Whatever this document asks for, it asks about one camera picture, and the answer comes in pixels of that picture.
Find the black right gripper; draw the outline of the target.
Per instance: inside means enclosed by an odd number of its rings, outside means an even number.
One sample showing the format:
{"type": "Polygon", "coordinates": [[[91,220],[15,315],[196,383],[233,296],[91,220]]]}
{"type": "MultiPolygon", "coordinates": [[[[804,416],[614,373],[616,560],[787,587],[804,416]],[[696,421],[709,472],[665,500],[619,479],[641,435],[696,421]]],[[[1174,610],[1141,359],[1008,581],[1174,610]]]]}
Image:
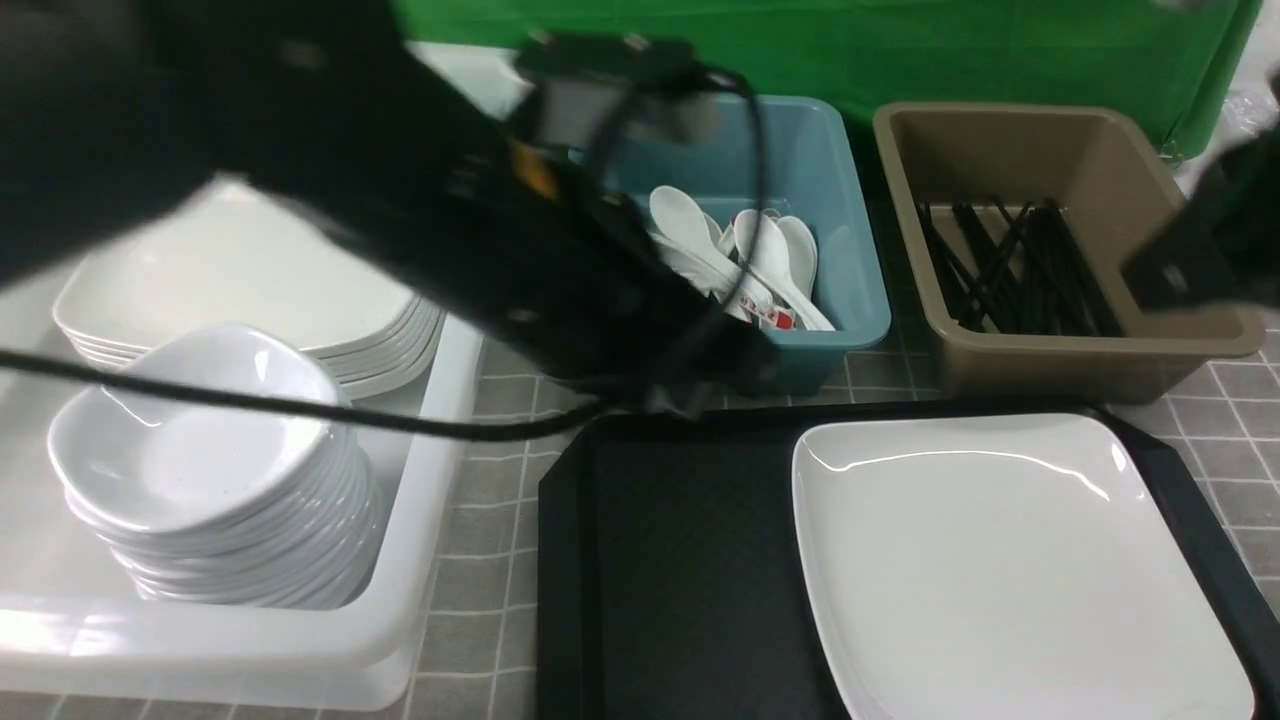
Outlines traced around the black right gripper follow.
{"type": "Polygon", "coordinates": [[[1121,266],[1142,311],[1279,306],[1279,135],[1220,155],[1172,219],[1121,266]]]}

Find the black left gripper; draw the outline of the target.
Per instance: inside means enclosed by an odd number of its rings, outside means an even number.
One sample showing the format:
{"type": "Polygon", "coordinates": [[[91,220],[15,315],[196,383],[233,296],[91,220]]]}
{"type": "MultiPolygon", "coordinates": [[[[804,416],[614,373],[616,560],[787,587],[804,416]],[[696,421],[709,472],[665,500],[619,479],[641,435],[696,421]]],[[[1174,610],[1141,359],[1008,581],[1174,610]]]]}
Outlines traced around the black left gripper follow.
{"type": "Polygon", "coordinates": [[[570,389],[690,416],[774,384],[777,346],[668,268],[634,201],[590,193],[485,240],[484,331],[570,389]]]}

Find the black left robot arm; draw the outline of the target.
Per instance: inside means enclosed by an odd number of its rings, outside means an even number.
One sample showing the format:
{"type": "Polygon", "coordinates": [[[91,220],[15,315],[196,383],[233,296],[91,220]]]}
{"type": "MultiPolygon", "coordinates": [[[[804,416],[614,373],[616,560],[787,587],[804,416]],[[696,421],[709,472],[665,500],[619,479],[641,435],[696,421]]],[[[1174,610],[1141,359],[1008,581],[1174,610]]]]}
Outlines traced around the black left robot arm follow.
{"type": "Polygon", "coordinates": [[[756,395],[780,351],[660,258],[604,186],[631,124],[739,94],[675,37],[544,29],[488,115],[420,61],[390,1],[5,1],[3,283],[175,210],[229,176],[596,406],[756,395]]]}

